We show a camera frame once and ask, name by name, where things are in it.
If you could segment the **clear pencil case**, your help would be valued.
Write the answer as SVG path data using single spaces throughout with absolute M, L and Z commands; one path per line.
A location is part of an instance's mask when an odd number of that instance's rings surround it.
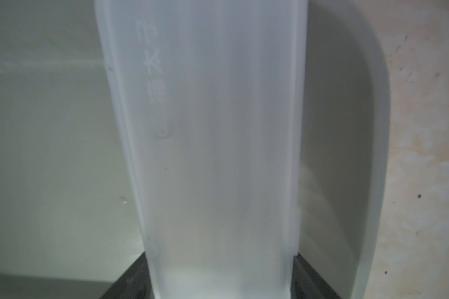
M 157 299 L 288 299 L 307 1 L 96 1 Z

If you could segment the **grey plastic storage box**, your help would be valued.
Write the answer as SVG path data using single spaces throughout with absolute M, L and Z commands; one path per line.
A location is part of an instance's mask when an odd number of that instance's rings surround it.
M 0 1 L 0 299 L 99 299 L 145 252 L 95 2 Z M 307 2 L 296 255 L 361 299 L 384 199 L 388 69 L 353 1 Z

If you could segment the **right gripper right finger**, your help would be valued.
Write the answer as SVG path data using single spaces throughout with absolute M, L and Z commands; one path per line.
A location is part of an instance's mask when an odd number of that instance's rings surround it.
M 341 299 L 301 254 L 294 256 L 291 299 Z

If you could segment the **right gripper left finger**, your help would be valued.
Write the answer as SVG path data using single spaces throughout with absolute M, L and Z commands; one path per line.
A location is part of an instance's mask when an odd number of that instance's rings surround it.
M 100 299 L 153 299 L 146 253 L 143 252 Z

